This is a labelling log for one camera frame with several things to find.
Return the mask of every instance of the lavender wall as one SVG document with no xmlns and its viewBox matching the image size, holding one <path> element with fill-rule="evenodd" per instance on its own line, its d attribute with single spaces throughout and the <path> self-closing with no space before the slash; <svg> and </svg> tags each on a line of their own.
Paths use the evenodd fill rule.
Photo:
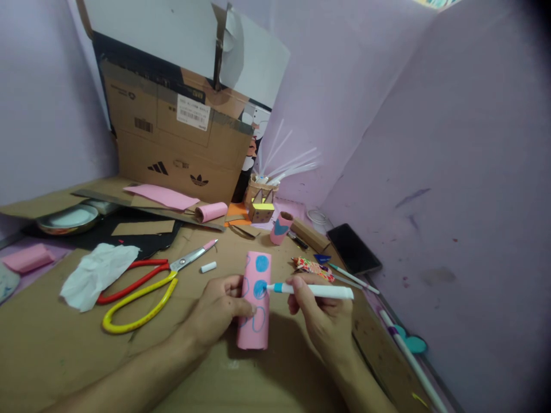
<svg viewBox="0 0 551 413">
<path fill-rule="evenodd" d="M 115 173 L 66 1 L 2 2 L 0 55 L 0 204 Z M 0 239 L 20 225 L 0 216 Z"/>
<path fill-rule="evenodd" d="M 469 412 L 529 411 L 549 353 L 551 67 L 518 4 L 438 16 L 323 205 Z"/>
<path fill-rule="evenodd" d="M 293 129 L 293 153 L 316 146 L 324 157 L 320 169 L 283 180 L 278 196 L 321 205 L 436 12 L 410 0 L 232 4 L 291 52 L 265 148 L 284 118 L 282 138 Z M 289 160 L 283 152 L 274 166 Z"/>
</svg>

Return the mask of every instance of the cardboard table surface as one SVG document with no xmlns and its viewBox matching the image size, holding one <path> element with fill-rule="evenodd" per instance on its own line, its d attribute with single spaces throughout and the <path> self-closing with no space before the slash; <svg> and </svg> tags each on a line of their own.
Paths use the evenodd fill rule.
<svg viewBox="0 0 551 413">
<path fill-rule="evenodd" d="M 282 282 L 292 274 L 291 256 L 305 254 L 290 240 L 274 246 L 263 231 L 248 240 L 227 231 L 182 228 L 172 246 L 154 258 L 170 262 L 207 241 L 218 238 L 216 248 L 180 271 L 179 283 L 164 309 L 140 329 L 120 336 L 106 334 L 102 318 L 110 306 L 95 306 L 79 313 L 59 298 L 61 286 L 76 268 L 84 250 L 76 250 L 22 294 L 0 309 L 0 411 L 35 412 L 59 400 L 121 366 L 136 354 L 161 342 L 185 319 L 195 300 L 211 278 L 242 274 L 248 251 L 272 254 L 271 281 Z M 199 268 L 216 261 L 218 267 L 206 274 Z M 135 268 L 125 273 L 107 293 L 119 291 L 150 271 Z M 147 285 L 156 282 L 159 275 Z M 161 288 L 123 307 L 114 322 L 124 324 L 146 314 L 161 298 Z M 355 301 L 355 329 L 373 331 L 375 345 L 358 340 L 375 376 L 400 410 L 426 411 L 411 398 L 414 391 L 428 398 L 416 383 L 408 365 L 388 338 L 385 330 L 376 329 L 371 309 L 358 290 Z M 301 314 L 291 316 L 286 294 L 270 297 L 270 336 L 266 351 L 244 351 L 236 347 L 236 327 L 232 325 L 198 369 L 184 380 L 155 411 L 346 411 L 346 406 L 323 362 L 306 335 Z M 369 354 L 369 347 L 378 352 Z M 391 376 L 380 374 L 380 365 Z"/>
</svg>

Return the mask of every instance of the phone screen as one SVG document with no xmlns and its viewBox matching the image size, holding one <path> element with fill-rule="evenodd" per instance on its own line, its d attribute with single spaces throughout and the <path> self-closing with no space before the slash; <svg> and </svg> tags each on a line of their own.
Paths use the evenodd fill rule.
<svg viewBox="0 0 551 413">
<path fill-rule="evenodd" d="M 383 267 L 379 259 L 367 248 L 350 225 L 342 224 L 330 229 L 327 236 L 353 275 L 376 271 Z"/>
</svg>

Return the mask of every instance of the adidas logo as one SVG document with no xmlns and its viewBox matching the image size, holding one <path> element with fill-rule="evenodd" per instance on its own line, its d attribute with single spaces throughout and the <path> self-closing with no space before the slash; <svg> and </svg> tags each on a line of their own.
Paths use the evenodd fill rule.
<svg viewBox="0 0 551 413">
<path fill-rule="evenodd" d="M 208 181 L 203 181 L 201 175 L 198 175 L 197 178 L 193 175 L 190 175 L 190 177 L 193 183 L 197 186 L 205 186 L 206 184 L 208 184 Z"/>
<path fill-rule="evenodd" d="M 154 170 L 155 172 L 159 172 L 165 175 L 168 175 L 168 172 L 166 171 L 165 165 L 161 162 L 154 163 L 152 166 L 148 166 L 149 170 Z"/>
</svg>

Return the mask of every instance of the crumpled tissue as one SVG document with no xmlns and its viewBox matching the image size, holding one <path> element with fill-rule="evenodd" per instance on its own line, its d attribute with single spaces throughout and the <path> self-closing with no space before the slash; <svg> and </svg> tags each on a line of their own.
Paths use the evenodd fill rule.
<svg viewBox="0 0 551 413">
<path fill-rule="evenodd" d="M 81 313 L 91 310 L 99 294 L 128 269 L 138 252 L 138 247 L 99 244 L 80 260 L 77 269 L 63 284 L 60 295 Z"/>
</svg>

